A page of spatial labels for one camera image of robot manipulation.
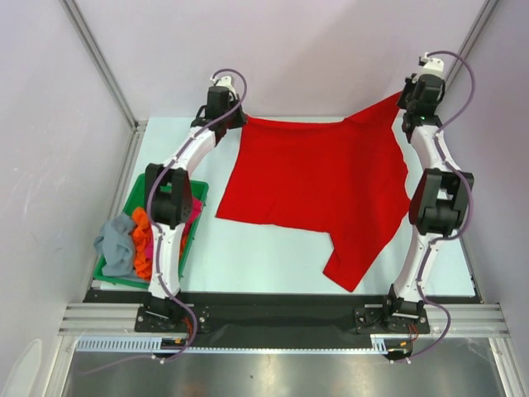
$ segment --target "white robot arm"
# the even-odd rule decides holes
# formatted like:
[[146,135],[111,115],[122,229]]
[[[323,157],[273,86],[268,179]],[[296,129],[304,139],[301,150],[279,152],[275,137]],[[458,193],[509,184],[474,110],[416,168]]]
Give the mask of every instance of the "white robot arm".
[[408,334],[409,327],[429,333],[425,288],[437,252],[453,236],[469,207],[471,173],[460,171],[446,147],[437,106],[445,93],[443,62],[424,55],[419,73],[406,78],[398,100],[405,109],[403,132],[421,162],[423,174],[408,213],[412,241],[403,269],[384,297],[381,309],[355,309],[359,333]]
[[211,120],[229,112],[239,102],[230,76],[212,79],[212,82],[213,86],[207,94],[207,104],[199,109],[186,141],[162,165],[150,164],[145,170],[145,191],[150,192],[162,170],[170,168],[167,175],[155,186],[150,214],[157,224],[152,225],[155,268],[149,292],[158,299],[167,298],[168,292],[176,295],[180,291],[180,242],[193,205],[189,183],[191,174],[204,156],[224,137],[227,128],[238,128],[245,124],[245,115],[238,105],[236,112],[230,117],[209,128],[205,127],[208,123],[211,124]]

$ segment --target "black mounting plate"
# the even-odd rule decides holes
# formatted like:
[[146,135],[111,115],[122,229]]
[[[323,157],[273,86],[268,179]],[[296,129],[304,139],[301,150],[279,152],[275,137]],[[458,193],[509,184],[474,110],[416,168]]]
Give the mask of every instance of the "black mounting plate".
[[[91,289],[84,303],[145,304],[148,292]],[[382,307],[387,295],[357,294],[231,294],[181,292],[179,299],[198,316],[207,306],[206,325],[194,347],[236,349],[371,348],[368,333],[355,330],[355,308]],[[479,304],[480,297],[430,296],[437,304]],[[177,331],[185,332],[180,322]]]
[[[392,316],[389,321],[382,321],[382,308],[356,308],[355,309],[355,326],[359,334],[391,334],[403,333],[409,334],[409,318],[401,319]],[[414,323],[420,334],[430,333],[430,324],[428,323],[427,311],[422,310],[419,320]]]
[[[190,308],[193,310],[198,320],[197,333],[205,333],[209,331],[209,310],[205,305],[196,305]],[[136,332],[187,332],[185,323],[182,322],[183,317],[186,316],[184,310],[172,312],[168,317],[157,315],[149,311],[149,307],[142,304],[138,308],[136,314],[136,323],[134,330]]]

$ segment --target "cable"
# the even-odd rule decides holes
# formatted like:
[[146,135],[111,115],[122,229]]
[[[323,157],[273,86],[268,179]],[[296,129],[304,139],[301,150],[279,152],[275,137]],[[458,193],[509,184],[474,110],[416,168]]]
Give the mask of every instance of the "cable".
[[410,332],[410,342],[415,342],[419,338],[419,331],[415,324],[408,324],[407,329]]
[[191,334],[193,333],[193,325],[191,325],[187,317],[184,317],[182,322],[185,323],[186,327],[188,328],[188,337],[191,337]]
[[230,68],[224,68],[224,69],[219,69],[217,72],[215,72],[212,76],[212,78],[216,78],[220,73],[233,73],[233,74],[236,74],[237,76],[239,76],[241,78],[241,81],[243,83],[243,92],[242,92],[242,95],[239,99],[239,102],[233,107],[231,108],[229,111],[227,111],[226,113],[224,113],[223,115],[221,115],[220,117],[217,117],[216,119],[214,120],[211,120],[210,122],[208,122],[204,127],[200,128],[195,134],[194,136],[191,136],[189,137],[186,142],[184,142],[184,144],[182,145],[182,148],[178,151],[178,153],[176,154],[176,156],[162,169],[162,171],[160,172],[160,175],[158,175],[158,178],[156,178],[155,182],[153,183],[152,185],[152,188],[150,189],[150,192],[149,192],[149,196],[148,196],[148,199],[147,199],[147,208],[146,208],[146,212],[147,212],[147,216],[149,217],[149,220],[150,220],[150,224],[154,227],[156,227],[158,229],[158,231],[160,232],[160,236],[158,238],[158,241],[157,241],[157,245],[156,245],[156,256],[155,256],[155,259],[153,260],[153,266],[155,267],[155,271],[156,271],[156,274],[158,275],[158,282],[160,282],[160,286],[162,287],[162,290],[165,292],[165,294],[173,301],[175,302],[178,306],[180,306],[181,308],[183,308],[186,312],[188,312],[189,316],[191,317],[192,319],[192,332],[191,334],[188,336],[188,340],[187,340],[187,343],[182,347],[182,349],[180,349],[178,352],[174,353],[172,356],[170,357],[167,357],[167,358],[162,358],[162,359],[158,359],[157,357],[155,357],[154,355],[135,355],[135,356],[129,356],[129,357],[126,357],[126,358],[123,358],[121,360],[118,360],[118,361],[114,361],[112,363],[109,363],[109,364],[106,364],[104,366],[100,366],[98,368],[94,368],[92,370],[88,370],[88,371],[77,371],[80,375],[90,375],[90,374],[93,374],[93,373],[96,373],[96,372],[99,372],[99,371],[103,371],[103,370],[106,370],[108,368],[111,368],[113,366],[116,366],[118,364],[122,364],[124,362],[128,362],[128,361],[133,361],[133,360],[137,360],[137,359],[144,359],[144,358],[150,358],[150,359],[156,359],[160,362],[160,364],[164,364],[165,362],[171,362],[171,361],[174,361],[176,360],[178,357],[180,357],[190,346],[191,344],[193,343],[193,340],[194,338],[196,337],[197,335],[197,328],[198,328],[198,320],[197,320],[197,316],[195,316],[195,313],[188,307],[187,304],[185,304],[184,302],[182,302],[180,299],[178,299],[176,296],[174,296],[170,291],[169,291],[169,288],[167,287],[167,284],[164,282],[164,279],[163,279],[163,275],[160,271],[160,248],[161,248],[161,244],[162,244],[162,239],[163,239],[163,233],[162,233],[162,228],[161,226],[154,221],[154,219],[152,218],[151,214],[151,209],[152,209],[152,201],[153,201],[153,198],[154,198],[154,195],[155,195],[155,191],[156,191],[156,188],[158,187],[158,185],[160,184],[161,180],[164,178],[164,176],[169,172],[169,170],[171,169],[171,167],[179,160],[179,157],[183,154],[183,152],[188,148],[188,146],[191,144],[191,142],[196,139],[197,136],[201,135],[203,132],[205,132],[209,127],[213,126],[214,124],[217,124],[218,122],[224,120],[225,118],[229,117],[231,114],[233,114],[238,108],[241,107],[243,101],[245,100],[245,97],[246,97],[246,92],[248,90],[248,83],[246,82],[246,78],[245,76],[235,70],[235,69],[230,69]]
[[472,68],[470,67],[468,62],[465,59],[463,59],[463,57],[461,55],[456,54],[455,52],[452,52],[452,51],[440,50],[440,51],[433,51],[430,54],[428,54],[427,56],[433,56],[433,55],[450,55],[450,56],[453,56],[459,62],[461,62],[461,64],[463,64],[463,66],[469,71],[471,88],[470,88],[470,94],[469,94],[468,99],[466,100],[465,104],[461,107],[461,109],[454,116],[449,118],[446,122],[444,122],[437,129],[435,137],[434,137],[434,144],[436,146],[437,151],[439,152],[439,155],[441,156],[441,159],[445,163],[446,167],[448,167],[454,174],[456,174],[460,178],[461,183],[465,187],[465,191],[466,191],[467,196],[469,198],[469,209],[468,209],[468,212],[467,212],[465,223],[460,228],[460,230],[456,234],[454,234],[453,236],[434,238],[429,243],[428,248],[427,248],[427,250],[426,250],[426,252],[424,254],[424,257],[422,258],[421,266],[419,267],[419,271],[417,273],[417,279],[416,279],[417,291],[421,295],[422,301],[425,304],[429,304],[431,306],[434,306],[434,307],[442,310],[446,314],[446,326],[445,326],[445,329],[443,330],[443,332],[441,333],[441,335],[429,347],[427,347],[424,350],[421,350],[420,352],[417,352],[416,354],[412,355],[411,358],[418,357],[418,356],[423,355],[426,352],[429,352],[433,347],[435,347],[436,345],[438,345],[439,343],[441,343],[445,339],[446,335],[448,334],[448,331],[450,330],[450,325],[452,324],[452,317],[450,316],[450,312],[443,305],[436,304],[435,302],[430,301],[426,297],[426,294],[422,290],[422,275],[424,273],[424,269],[426,267],[426,264],[427,264],[427,261],[428,261],[428,257],[431,254],[432,246],[434,246],[435,244],[437,244],[440,241],[452,241],[452,240],[456,240],[456,239],[460,238],[463,235],[463,233],[465,233],[466,230],[468,229],[469,224],[470,224],[470,220],[472,219],[472,215],[473,215],[473,211],[474,211],[474,200],[473,200],[473,197],[472,197],[472,189],[470,188],[469,182],[466,180],[466,178],[463,176],[463,174],[461,174],[454,167],[454,165],[452,165],[447,160],[448,156],[443,151],[443,148],[442,148],[441,143],[440,143],[440,136],[441,136],[441,133],[446,129],[446,127],[448,127],[457,117],[459,117],[461,114],[463,114],[463,112],[466,110],[466,108],[470,105],[470,103],[474,99],[474,94],[475,94],[475,90],[476,90],[476,78],[475,78],[475,75],[474,75],[474,71],[472,70]]

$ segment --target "pink cloth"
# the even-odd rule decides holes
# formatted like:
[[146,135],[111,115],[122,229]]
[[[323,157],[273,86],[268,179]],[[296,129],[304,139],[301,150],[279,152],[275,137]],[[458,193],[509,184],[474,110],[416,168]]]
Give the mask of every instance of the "pink cloth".
[[202,212],[202,201],[193,197],[193,209],[191,210],[191,218],[186,222],[183,234],[189,234],[191,231],[191,225],[200,216]]
[[155,255],[155,244],[152,239],[147,243],[145,246],[145,250],[143,251],[145,254],[145,258],[153,260],[153,256]]

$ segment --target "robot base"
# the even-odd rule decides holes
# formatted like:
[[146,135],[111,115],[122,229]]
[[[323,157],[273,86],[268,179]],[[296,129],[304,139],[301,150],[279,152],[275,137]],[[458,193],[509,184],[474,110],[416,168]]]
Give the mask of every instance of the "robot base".
[[[197,317],[197,333],[209,332],[209,309],[205,305],[193,304],[189,308]],[[188,317],[186,311],[170,299],[159,299],[147,294],[143,304],[138,308],[134,330],[148,333],[186,332],[182,322]]]
[[385,316],[384,308],[356,308],[355,328],[359,334],[409,334],[408,325],[413,324],[420,334],[430,333],[427,312],[422,310],[418,319]]

